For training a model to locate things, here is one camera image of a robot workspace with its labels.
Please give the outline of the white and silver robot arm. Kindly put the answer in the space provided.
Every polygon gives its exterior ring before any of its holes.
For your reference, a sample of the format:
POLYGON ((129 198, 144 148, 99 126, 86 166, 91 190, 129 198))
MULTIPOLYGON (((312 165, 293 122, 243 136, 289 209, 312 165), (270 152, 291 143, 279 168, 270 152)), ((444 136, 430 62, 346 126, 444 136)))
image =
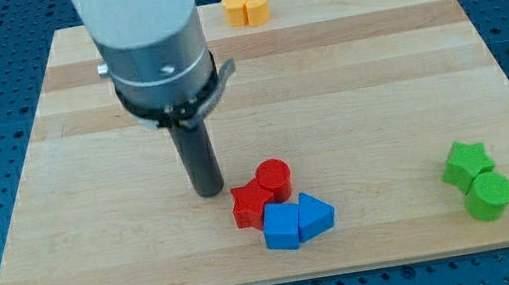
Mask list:
POLYGON ((132 105, 183 104, 213 75, 195 0, 70 1, 132 105))

